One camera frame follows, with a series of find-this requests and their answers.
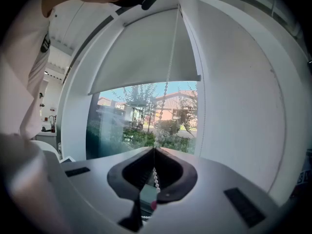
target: roller blind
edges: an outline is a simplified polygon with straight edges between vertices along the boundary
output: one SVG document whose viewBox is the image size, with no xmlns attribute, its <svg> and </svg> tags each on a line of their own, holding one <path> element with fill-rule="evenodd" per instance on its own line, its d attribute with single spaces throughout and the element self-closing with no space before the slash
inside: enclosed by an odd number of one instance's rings
<svg viewBox="0 0 312 234">
<path fill-rule="evenodd" d="M 90 94 L 166 81 L 176 13 L 160 12 L 128 25 L 104 58 Z M 199 79 L 191 42 L 179 14 L 170 81 Z"/>
</svg>

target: faucet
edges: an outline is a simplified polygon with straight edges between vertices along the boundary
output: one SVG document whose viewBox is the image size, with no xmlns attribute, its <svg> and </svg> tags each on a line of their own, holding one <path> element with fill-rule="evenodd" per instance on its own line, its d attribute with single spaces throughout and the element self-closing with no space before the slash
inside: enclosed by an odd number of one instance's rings
<svg viewBox="0 0 312 234">
<path fill-rule="evenodd" d="M 53 118 L 53 124 L 51 123 L 51 133 L 55 133 L 55 116 L 50 115 L 49 119 L 50 119 L 50 117 Z"/>
</svg>

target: pink bead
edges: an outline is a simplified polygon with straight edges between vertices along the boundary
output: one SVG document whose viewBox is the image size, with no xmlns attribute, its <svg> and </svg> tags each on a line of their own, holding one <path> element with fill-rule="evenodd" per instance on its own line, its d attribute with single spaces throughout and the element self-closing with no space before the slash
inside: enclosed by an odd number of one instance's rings
<svg viewBox="0 0 312 234">
<path fill-rule="evenodd" d="M 156 208 L 157 208 L 157 201 L 156 201 L 156 200 L 154 200 L 154 201 L 151 203 L 151 208 L 153 209 L 153 211 L 156 210 Z"/>
</svg>

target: window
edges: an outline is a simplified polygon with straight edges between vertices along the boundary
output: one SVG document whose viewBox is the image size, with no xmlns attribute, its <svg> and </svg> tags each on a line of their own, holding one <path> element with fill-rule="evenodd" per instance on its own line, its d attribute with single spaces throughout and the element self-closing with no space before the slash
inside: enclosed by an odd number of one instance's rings
<svg viewBox="0 0 312 234">
<path fill-rule="evenodd" d="M 86 132 L 87 159 L 153 146 L 193 154 L 197 134 L 197 82 L 151 83 L 93 95 Z M 163 104 L 162 119 L 159 120 Z"/>
</svg>

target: street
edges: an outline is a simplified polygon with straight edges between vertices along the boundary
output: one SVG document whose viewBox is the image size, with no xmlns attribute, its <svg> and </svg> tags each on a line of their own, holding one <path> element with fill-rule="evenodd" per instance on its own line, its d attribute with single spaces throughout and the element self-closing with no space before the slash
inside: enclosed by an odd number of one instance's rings
<svg viewBox="0 0 312 234">
<path fill-rule="evenodd" d="M 143 131 L 147 132 L 148 127 L 144 126 L 143 127 Z M 150 126 L 150 132 L 156 132 L 157 128 L 154 128 L 153 126 Z M 191 131 L 191 133 L 194 135 L 192 136 L 190 133 L 188 133 L 186 130 L 179 130 L 179 132 L 177 133 L 178 136 L 180 137 L 184 137 L 184 138 L 196 138 L 197 135 L 197 131 Z"/>
</svg>

